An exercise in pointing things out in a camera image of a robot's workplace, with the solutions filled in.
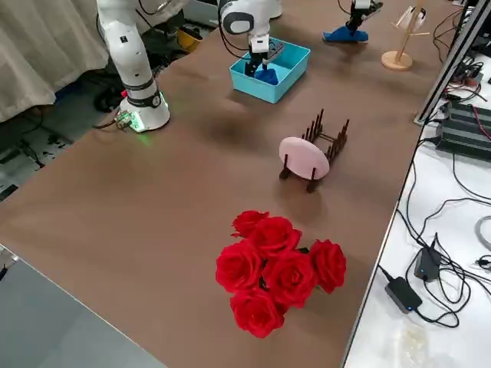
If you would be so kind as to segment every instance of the white cable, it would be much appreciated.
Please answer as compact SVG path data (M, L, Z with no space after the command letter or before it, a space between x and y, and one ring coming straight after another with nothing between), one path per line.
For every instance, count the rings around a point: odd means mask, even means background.
M482 233L482 227L483 223L486 221L491 220L491 216L484 216L482 219L480 219L477 223L476 226L474 227L474 231L476 232L476 236L481 242L482 245L484 245L486 248L488 248L489 251L491 251L491 243L484 238L484 235Z

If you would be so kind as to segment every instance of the white table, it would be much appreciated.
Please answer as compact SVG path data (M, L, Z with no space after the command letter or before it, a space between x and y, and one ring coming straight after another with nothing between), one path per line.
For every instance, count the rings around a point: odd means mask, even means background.
M491 109L491 59L481 56L476 61L485 61L481 94L489 103L474 97L469 101L478 107ZM422 137L434 136L434 126L427 126ZM452 156L436 151L433 144L425 143L415 156L417 184L410 200L410 220L420 231L424 219L438 209L443 201L471 196L461 189L453 178ZM491 197L491 164L456 156L456 172L459 179L481 195ZM408 176L398 208L405 213L407 195L414 175ZM423 239L430 244L435 232L454 261L468 269L491 278L488 273L476 268L474 261L482 255L491 255L481 245L474 233L476 222L491 215L491 206L473 202L449 204L442 214L429 221ZM491 239L491 224L483 225L483 235ZM407 266L420 246L409 236L399 215L394 215L384 246L381 249L380 265L393 277L404 276ZM457 279L446 276L452 285ZM410 272L409 281L423 300L420 311L428 317L438 317L443 309L432 301L424 290L423 282ZM422 321L417 314L402 314L384 290L387 279L374 269L373 283L367 290L366 304L362 306L354 337L348 347L345 368L457 368L481 367L491 364L491 298L475 282L470 281L470 302L459 313L460 325L456 329L439 327ZM437 284L431 285L438 297L443 298ZM452 323L452 317L446 321ZM411 364L407 352L422 359L420 365Z

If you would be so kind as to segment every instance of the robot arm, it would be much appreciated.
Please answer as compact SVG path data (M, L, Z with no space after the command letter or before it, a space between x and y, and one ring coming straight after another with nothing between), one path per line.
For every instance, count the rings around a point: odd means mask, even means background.
M186 0L166 1L158 12L163 12L169 3L184 5ZM131 128L142 132L165 125L170 115L137 30L136 7L136 0L97 0L104 40L127 92L120 105L120 116L128 120Z
M231 35L249 33L249 48L253 54L269 50L269 19L277 0L221 0L221 25Z
M261 64L265 70L284 48L282 43L270 47L269 40L269 20L281 13L281 0L219 0L219 27L231 35L249 34L250 60L245 63L245 75L253 77Z
M383 5L380 0L353 0L350 19L346 22L351 35L354 35L361 23L378 13Z

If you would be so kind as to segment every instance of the gray floor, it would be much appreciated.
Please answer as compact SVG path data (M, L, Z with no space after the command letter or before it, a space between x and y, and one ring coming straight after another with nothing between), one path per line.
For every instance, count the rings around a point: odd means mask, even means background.
M0 296L2 368L165 368L22 261Z
M53 129L69 140L80 139L105 116L105 113L98 112L93 106L94 97L103 89L104 87L87 81L78 81L67 95L44 113L43 127ZM0 157L2 148L17 141L22 132L35 127L40 118L32 113L26 113L13 121L0 123ZM46 165L69 146L61 139L53 142L51 136L52 134L46 129L36 129L32 133L23 134L40 161ZM21 186L38 170L38 165L25 155L19 155L8 163L0 165L0 192L12 183Z

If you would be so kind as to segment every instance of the rose bouquet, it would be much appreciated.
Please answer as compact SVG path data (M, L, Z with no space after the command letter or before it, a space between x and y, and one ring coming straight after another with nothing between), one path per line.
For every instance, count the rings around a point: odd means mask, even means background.
M346 258L338 244L316 240L297 248L302 232L283 217L246 211L233 221L240 241L216 259L216 281L234 293L237 324L264 338L285 322L290 307L302 308L318 285L332 293L344 283Z

